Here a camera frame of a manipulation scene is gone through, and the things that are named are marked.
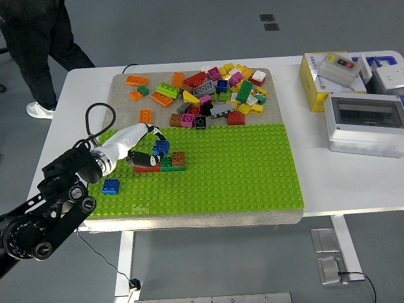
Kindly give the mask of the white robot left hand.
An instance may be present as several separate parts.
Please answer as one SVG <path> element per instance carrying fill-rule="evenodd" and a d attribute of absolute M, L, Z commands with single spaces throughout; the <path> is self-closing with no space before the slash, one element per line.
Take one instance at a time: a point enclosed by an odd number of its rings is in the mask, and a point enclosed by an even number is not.
<path fill-rule="evenodd" d="M 158 147 L 153 155 L 130 151 L 147 133 L 157 135 L 164 142 L 163 147 Z M 169 142 L 158 127 L 151 124 L 139 123 L 118 131 L 103 145 L 94 148 L 91 154 L 102 169 L 103 175 L 108 175 L 115 169 L 117 161 L 124 158 L 133 167 L 154 167 L 160 163 L 164 156 L 167 156 L 169 146 Z"/>

